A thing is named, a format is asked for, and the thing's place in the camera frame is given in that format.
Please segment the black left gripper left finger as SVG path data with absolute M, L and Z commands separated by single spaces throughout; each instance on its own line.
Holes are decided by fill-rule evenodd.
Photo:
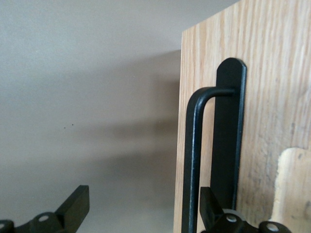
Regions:
M 8 219 L 0 221 L 2 233 L 75 233 L 89 212 L 89 186 L 80 185 L 55 212 L 45 212 L 29 222 L 15 226 Z

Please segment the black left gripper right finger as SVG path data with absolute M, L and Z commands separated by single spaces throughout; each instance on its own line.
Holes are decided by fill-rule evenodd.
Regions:
M 290 233 L 283 224 L 263 221 L 258 227 L 250 225 L 242 215 L 231 209 L 221 208 L 209 187 L 200 190 L 200 215 L 205 233 Z

